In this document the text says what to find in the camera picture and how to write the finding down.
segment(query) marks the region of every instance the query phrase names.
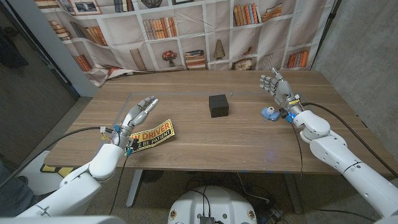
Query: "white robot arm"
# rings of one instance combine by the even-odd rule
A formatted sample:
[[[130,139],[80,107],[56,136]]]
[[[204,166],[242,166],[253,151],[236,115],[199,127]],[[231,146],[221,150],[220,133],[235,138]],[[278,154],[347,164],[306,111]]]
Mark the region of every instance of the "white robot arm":
[[[132,143],[132,139],[129,139],[131,131],[145,121],[158,102],[158,99],[151,96],[133,106],[118,126],[119,130],[113,133],[112,144],[104,144],[92,161],[68,174],[57,191],[17,217],[84,215],[101,188],[99,182],[112,177],[118,162],[123,158],[124,149]]]
[[[313,155],[336,169],[383,217],[398,215],[398,189],[348,148],[345,140],[330,129],[329,123],[312,111],[304,111],[282,75],[272,68],[275,78],[261,76],[260,87],[275,98],[287,121],[302,128],[300,137],[310,144]]]

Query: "printed backdrop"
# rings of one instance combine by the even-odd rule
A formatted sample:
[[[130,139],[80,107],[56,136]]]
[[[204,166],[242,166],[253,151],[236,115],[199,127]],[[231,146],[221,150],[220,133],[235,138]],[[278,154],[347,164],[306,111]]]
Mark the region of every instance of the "printed backdrop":
[[[308,70],[334,0],[35,0],[84,74]]]

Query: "wire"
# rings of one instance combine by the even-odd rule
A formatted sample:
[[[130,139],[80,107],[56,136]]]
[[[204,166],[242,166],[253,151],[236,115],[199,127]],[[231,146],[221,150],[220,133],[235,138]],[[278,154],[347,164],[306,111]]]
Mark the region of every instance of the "wire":
[[[308,105],[313,105],[313,106],[317,106],[317,107],[319,107],[319,108],[321,108],[321,109],[323,109],[323,110],[325,110],[325,111],[327,111],[327,112],[329,112],[330,114],[332,114],[333,116],[335,116],[337,119],[339,119],[342,123],[343,123],[343,125],[345,125],[347,128],[348,128],[348,130],[349,131],[351,131],[351,133],[353,133],[354,134],[354,136],[366,147],[366,149],[368,149],[369,150],[369,152],[371,152],[371,154],[376,158],[376,159],[378,159],[378,161],[380,161],[381,162],[381,164],[383,164],[383,166],[385,167],[385,168],[387,168],[396,178],[398,178],[398,174],[388,165],[388,164],[386,164],[386,162],[384,162],[367,144],[366,144],[366,142],[364,142],[363,140],[362,140],[362,138],[358,135],[358,134],[356,134],[356,132],[342,119],[342,118],[340,118],[337,114],[335,114],[334,112],[332,112],[331,110],[329,110],[328,108],[326,108],[326,107],[324,107],[324,106],[321,106],[321,105],[318,105],[318,104],[316,104],[316,103],[302,103],[302,105],[303,106],[308,106]]]
[[[33,157],[31,157],[28,161],[26,161],[24,164],[22,164],[18,169],[16,169],[3,183],[0,184],[0,189],[7,183],[9,182],[12,178],[14,178],[17,174],[19,174],[27,165],[30,164],[30,162],[32,162],[34,159],[36,159],[37,156],[39,156],[42,152],[46,151],[49,147],[51,147],[53,144],[55,144],[56,142],[58,142],[59,140],[71,135],[71,134],[75,134],[75,133],[79,133],[81,131],[87,131],[87,130],[95,130],[95,129],[100,129],[100,127],[89,127],[89,128],[81,128],[81,129],[77,129],[74,131],[71,131],[67,134],[64,134],[63,136],[57,138],[56,140],[54,140],[53,142],[51,142],[48,146],[44,147],[42,150],[40,150],[38,153],[36,153]],[[112,133],[113,130],[106,128],[105,129],[107,133]]]
[[[128,156],[126,156],[126,160],[124,161],[124,164],[123,164],[123,167],[122,167],[122,172],[120,173],[120,177],[119,177],[119,181],[118,181],[118,187],[116,188],[116,194],[114,195],[113,203],[112,203],[112,207],[111,207],[111,211],[109,212],[109,215],[112,214],[113,207],[114,207],[114,203],[116,202],[116,196],[118,196],[119,186],[120,186],[120,180],[122,179],[122,175],[123,175],[123,171],[124,171],[124,166],[126,165],[127,158],[128,158]]]
[[[207,196],[205,194],[197,191],[197,190],[193,190],[193,189],[189,189],[189,190],[191,190],[193,192],[196,192],[196,193],[199,193],[199,194],[203,195],[206,198],[207,204],[209,205],[209,214],[210,214],[210,202],[209,202],[209,199],[207,198]],[[203,216],[205,216],[205,202],[203,202]]]
[[[239,175],[239,173],[237,172],[237,175],[238,175],[238,177],[239,177],[239,180],[241,181],[241,184],[242,184],[242,188],[243,188],[243,191],[244,191],[244,193],[246,193],[248,196],[250,196],[250,197],[254,197],[254,198],[258,198],[258,199],[263,199],[263,200],[265,200],[267,203],[269,203],[269,199],[267,199],[267,198],[263,198],[263,197],[258,197],[258,196],[255,196],[255,195],[251,195],[251,194],[249,194],[245,189],[244,189],[244,186],[243,186],[243,182],[242,182],[242,179],[241,179],[241,176]]]
[[[314,209],[314,210],[318,210],[318,211],[321,211],[321,212],[340,212],[340,213],[346,213],[346,214],[356,215],[356,216],[358,216],[358,217],[365,218],[365,219],[367,219],[367,220],[370,220],[370,221],[372,221],[372,222],[375,222],[375,220],[372,219],[372,218],[369,218],[369,217],[366,217],[366,216],[364,216],[364,215],[360,215],[360,214],[357,214],[357,213],[354,213],[354,212],[342,211],[342,210],[330,210],[330,209],[313,208],[313,207],[307,205],[307,203],[305,203],[304,200],[302,200],[302,201],[303,201],[303,203],[304,203],[306,206],[308,206],[309,208]]]
[[[295,133],[295,135],[296,135],[296,137],[297,137],[297,133],[296,133],[296,131],[295,131],[295,129],[294,129],[293,126],[292,126],[292,128],[293,128],[294,133]],[[297,137],[297,143],[298,143],[298,148],[300,149],[300,154],[301,154],[301,151],[302,151],[302,150],[301,150],[300,141],[299,141],[299,138],[298,138],[298,137]],[[358,216],[358,217],[365,218],[365,219],[367,219],[367,220],[371,220],[372,222],[375,222],[375,220],[373,220],[372,218],[369,218],[369,217],[366,217],[366,216],[364,216],[364,215],[360,215],[360,214],[357,214],[357,213],[354,213],[354,212],[348,212],[348,211],[344,211],[344,210],[329,210],[329,209],[313,208],[313,207],[309,206],[307,203],[305,203],[304,199],[301,198],[301,201],[302,201],[306,206],[308,206],[309,208],[314,209],[314,210],[318,210],[318,211],[322,211],[322,212],[340,212],[340,213],[347,213],[347,214],[356,215],[356,216]]]
[[[301,181],[301,178],[303,177],[303,153],[302,153],[302,150],[301,150],[301,145],[300,145],[299,137],[297,136],[297,133],[296,133],[296,129],[294,128],[293,124],[290,124],[290,125],[291,125],[292,128],[293,128],[294,135],[296,136],[296,139],[297,139],[298,148],[300,149],[300,158],[301,158],[300,181]]]

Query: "book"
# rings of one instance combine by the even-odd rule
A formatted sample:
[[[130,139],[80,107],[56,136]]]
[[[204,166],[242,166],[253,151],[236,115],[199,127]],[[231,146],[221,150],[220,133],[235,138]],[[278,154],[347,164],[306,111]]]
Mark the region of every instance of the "book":
[[[242,15],[243,15],[243,23],[244,25],[247,25],[248,22],[246,20],[246,12],[244,11],[244,6],[242,6]]]
[[[251,8],[251,5],[250,5],[250,4],[248,5],[248,7],[249,7],[249,14],[250,14],[250,21],[251,21],[251,24],[254,24],[253,9]]]
[[[164,22],[166,23],[167,35],[169,37],[172,37],[173,35],[172,35],[172,31],[170,30],[171,27],[170,27],[170,23],[169,23],[169,18],[168,17],[164,18]]]
[[[62,41],[64,41],[64,40],[70,40],[70,36],[67,36],[67,37],[60,37],[60,39],[61,39]]]
[[[122,8],[123,8],[123,12],[128,12],[127,0],[122,0]]]
[[[308,51],[304,50],[303,51],[303,61],[302,61],[300,67],[305,67],[307,65],[307,59],[308,59]]]
[[[62,25],[57,24],[57,25],[51,25],[51,28],[53,30],[56,30],[56,29],[62,29],[63,27],[62,27]]]
[[[290,68],[292,59],[293,59],[293,55],[289,55],[289,60],[287,61],[286,67]]]
[[[297,55],[297,62],[296,62],[296,64],[295,64],[295,66],[296,66],[296,67],[298,67],[298,66],[299,66],[299,63],[300,63],[300,57],[301,57],[301,53],[298,53],[298,55]]]
[[[185,53],[186,56],[192,56],[192,55],[203,55],[204,51],[203,50],[192,50],[191,52]]]
[[[238,8],[239,23],[241,24],[241,26],[243,26],[244,21],[243,21],[243,14],[242,14],[242,6],[237,5],[236,7]]]
[[[114,11],[119,12],[119,1],[113,0],[113,4],[114,4]]]
[[[61,34],[57,34],[58,37],[67,37],[69,35],[70,35],[69,32],[64,32],[64,33],[61,33]]]
[[[282,3],[279,3],[276,6],[267,9],[266,13],[263,16],[261,16],[261,21],[265,22],[273,17],[281,16],[282,10],[283,10]]]
[[[157,28],[156,20],[152,20],[152,24],[153,24],[153,26],[154,26],[154,31],[155,31],[156,39],[159,39],[158,30],[157,30],[158,28]]]
[[[162,39],[166,38],[166,36],[164,35],[162,20],[158,19],[157,23],[159,24],[159,32],[162,36]]]
[[[187,56],[185,56],[185,58],[189,59],[189,60],[196,60],[196,59],[205,58],[205,56],[204,55],[199,55],[199,56],[195,56],[195,57],[187,57]]]
[[[251,4],[251,8],[253,10],[253,19],[254,19],[254,23],[257,24],[259,23],[259,21],[257,20],[257,12],[256,12],[256,5],[253,3]]]
[[[303,63],[303,58],[304,58],[304,51],[301,51],[300,61],[298,61],[298,67],[301,67],[301,64]]]
[[[105,41],[105,37],[104,37],[104,34],[101,31],[101,28],[98,26],[98,27],[96,27],[96,29],[98,31],[99,37],[101,38],[102,43],[104,44],[104,46],[108,46],[108,43],[106,43],[106,41]]]
[[[297,57],[298,57],[298,56],[299,56],[298,53],[294,54],[292,67],[296,67]]]
[[[91,69],[93,69],[93,68],[91,67],[90,63],[88,63],[86,56],[81,55],[81,59],[83,60],[83,63],[87,67],[87,72],[91,71]]]
[[[77,56],[77,57],[76,57],[76,60],[77,60],[78,64],[80,65],[80,67],[82,68],[82,70],[83,70],[84,72],[87,72],[88,67],[85,66],[85,64],[83,63],[83,60],[81,59],[81,57],[80,57],[80,56]]]
[[[150,25],[150,31],[152,32],[152,37],[154,40],[157,40],[156,32],[155,32],[155,26],[154,26],[154,20],[151,19],[149,20],[149,25]]]
[[[178,35],[177,35],[177,31],[175,30],[175,21],[174,21],[173,17],[171,17],[170,19],[172,21],[172,28],[173,28],[173,32],[174,32],[174,37],[176,37]]]
[[[129,12],[134,11],[134,6],[132,5],[131,0],[127,0],[127,10]]]
[[[123,12],[123,2],[122,2],[122,0],[118,0],[118,8],[119,8],[119,12]]]
[[[170,25],[170,32],[171,32],[171,36],[172,37],[175,37],[175,33],[174,33],[174,30],[173,30],[173,20],[172,20],[172,18],[168,18],[168,21],[169,21],[169,25]]]
[[[261,15],[260,15],[259,6],[256,6],[256,14],[257,14],[257,19],[259,20],[259,23],[260,23],[261,22]]]
[[[244,13],[246,14],[246,21],[248,24],[251,24],[251,20],[250,20],[250,13],[249,13],[249,6],[245,5],[244,6]]]
[[[186,62],[186,63],[198,63],[198,62],[204,62],[204,61],[205,61],[205,58],[202,57],[202,58],[198,58],[198,59],[186,60],[185,62]]]
[[[234,18],[235,18],[236,26],[240,26],[241,25],[241,20],[239,19],[238,7],[237,6],[234,6]]]
[[[169,32],[167,32],[166,20],[165,20],[165,18],[161,18],[160,21],[162,22],[164,37],[168,38],[169,37]]]
[[[177,36],[180,35],[178,34],[178,21],[175,19],[175,17],[174,17],[174,26],[175,26],[175,33],[177,34]]]
[[[93,41],[93,42],[96,44],[101,43],[100,40],[98,39],[97,35],[95,34],[94,27],[89,27],[88,30],[89,30],[90,34],[94,37],[95,41]]]
[[[80,63],[77,61],[76,56],[73,56],[73,59],[75,60],[75,62],[77,63],[77,65],[79,65],[80,70],[84,71],[83,67],[80,65]]]
[[[67,30],[65,28],[61,28],[61,29],[56,29],[54,30],[56,34],[61,34],[63,32],[66,32]]]
[[[49,21],[49,24],[50,25],[58,25],[58,22],[57,21]]]
[[[144,64],[144,61],[143,61],[143,59],[141,57],[141,54],[139,53],[139,49],[130,50],[130,54],[132,56],[132,59],[134,60],[134,63],[136,63],[137,68],[140,71],[147,70],[147,67]]]
[[[59,7],[56,1],[35,1],[39,9],[49,9],[54,7]]]

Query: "yellow label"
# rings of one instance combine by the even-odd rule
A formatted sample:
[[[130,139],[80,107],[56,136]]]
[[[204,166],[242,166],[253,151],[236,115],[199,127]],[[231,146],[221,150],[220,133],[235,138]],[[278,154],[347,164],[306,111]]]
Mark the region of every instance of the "yellow label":
[[[158,127],[145,131],[140,131],[130,135],[132,139],[138,139],[138,150],[141,151],[150,147],[154,147],[174,135],[172,121],[168,119]]]
[[[300,102],[300,100],[291,101],[291,102],[289,102],[289,104],[292,105],[292,104],[295,104],[295,103],[298,103],[298,102]]]

